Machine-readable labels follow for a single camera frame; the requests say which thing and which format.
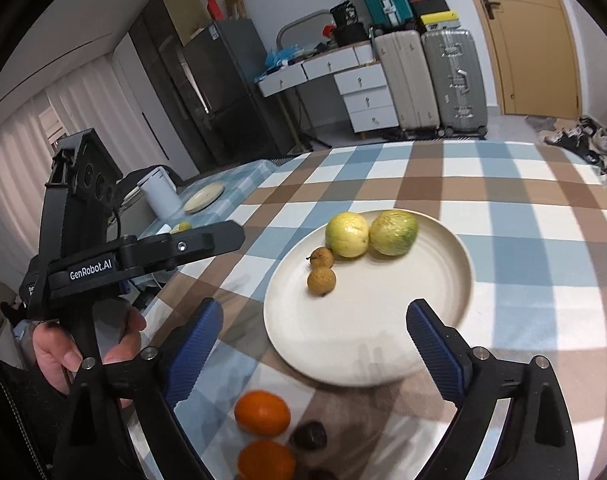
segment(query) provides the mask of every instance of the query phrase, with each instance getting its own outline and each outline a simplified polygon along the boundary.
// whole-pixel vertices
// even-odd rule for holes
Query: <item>clothes pile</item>
[[[607,188],[607,128],[584,116],[575,128],[563,129],[544,137],[544,142],[572,152],[600,170],[603,185]]]

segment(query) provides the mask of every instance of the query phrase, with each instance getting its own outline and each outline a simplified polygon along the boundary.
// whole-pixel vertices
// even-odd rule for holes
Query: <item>zipper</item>
[[[35,450],[35,447],[32,444],[32,440],[30,438],[30,435],[28,434],[26,425],[24,424],[23,419],[21,418],[20,410],[17,408],[17,405],[15,404],[15,401],[12,398],[10,391],[8,390],[8,386],[5,383],[5,379],[3,377],[1,377],[1,375],[0,375],[0,386],[2,388],[2,391],[4,392],[6,400],[8,401],[8,405],[10,406],[10,409],[12,410],[12,414],[15,417],[17,426],[18,426],[18,428],[20,428],[21,436],[23,438],[24,444],[26,445],[26,448],[28,448],[28,452],[30,453],[32,463],[35,465],[35,469],[39,473],[41,480],[50,480],[50,475],[45,471],[42,461],[39,459],[39,454],[37,453],[37,451]]]

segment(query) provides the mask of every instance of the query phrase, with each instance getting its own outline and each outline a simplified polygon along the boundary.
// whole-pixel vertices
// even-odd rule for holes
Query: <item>screw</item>
[[[90,370],[96,362],[94,357],[87,357],[82,361],[82,368],[84,370]]]
[[[535,363],[539,368],[543,368],[544,370],[548,366],[550,366],[550,361],[548,361],[548,359],[546,359],[542,355],[538,355],[537,357],[535,357]]]
[[[490,351],[483,346],[475,346],[472,349],[472,355],[474,355],[477,359],[485,361],[488,357],[490,357]]]
[[[140,352],[139,355],[141,355],[143,360],[150,361],[150,360],[154,359],[155,357],[157,357],[158,353],[159,352],[157,351],[157,349],[154,346],[147,346]]]

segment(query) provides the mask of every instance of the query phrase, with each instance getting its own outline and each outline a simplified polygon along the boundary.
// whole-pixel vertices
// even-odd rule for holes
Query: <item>white plate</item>
[[[186,213],[196,213],[211,205],[219,195],[224,192],[224,183],[221,180],[208,184],[197,191],[184,205]]]
[[[382,211],[362,215],[369,223]],[[470,256],[443,224],[413,212],[419,235],[404,256],[370,250],[335,261],[336,288],[319,298],[307,290],[306,258],[325,245],[326,226],[301,240],[273,274],[264,301],[270,341],[293,368],[339,386],[374,386],[422,366],[406,330],[408,305],[424,298],[447,326],[457,326],[472,297]]]
[[[128,204],[129,204],[129,203],[130,203],[130,202],[131,202],[131,201],[132,201],[132,200],[135,198],[135,196],[136,196],[136,195],[138,195],[139,193],[141,193],[141,189],[139,188],[139,186],[135,186],[135,187],[134,187],[134,188],[133,188],[133,189],[130,191],[130,193],[128,193],[128,194],[127,194],[127,195],[124,197],[124,199],[123,199],[123,201],[122,201],[122,203],[121,203],[121,206],[122,206],[122,207],[125,207],[126,205],[128,205]]]

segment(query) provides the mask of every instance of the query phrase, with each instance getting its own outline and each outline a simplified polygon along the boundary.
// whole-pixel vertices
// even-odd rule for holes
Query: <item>beige suitcase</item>
[[[404,30],[379,36],[375,48],[401,129],[437,129],[439,108],[419,33]]]

